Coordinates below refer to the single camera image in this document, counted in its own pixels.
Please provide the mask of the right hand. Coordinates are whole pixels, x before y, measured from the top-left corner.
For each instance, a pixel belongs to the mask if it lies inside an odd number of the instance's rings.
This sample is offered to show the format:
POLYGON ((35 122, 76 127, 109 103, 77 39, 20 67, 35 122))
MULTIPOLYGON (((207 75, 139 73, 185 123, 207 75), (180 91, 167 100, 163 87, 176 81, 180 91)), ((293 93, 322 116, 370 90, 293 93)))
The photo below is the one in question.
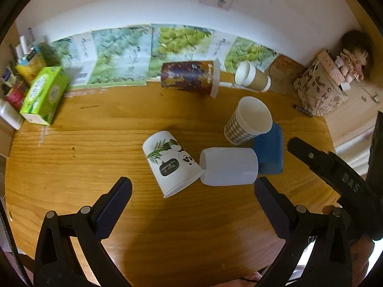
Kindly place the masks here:
POLYGON ((347 283, 347 286, 358 286, 364 280, 374 248, 375 243, 369 235, 362 235, 359 239, 350 241, 352 280, 347 283))

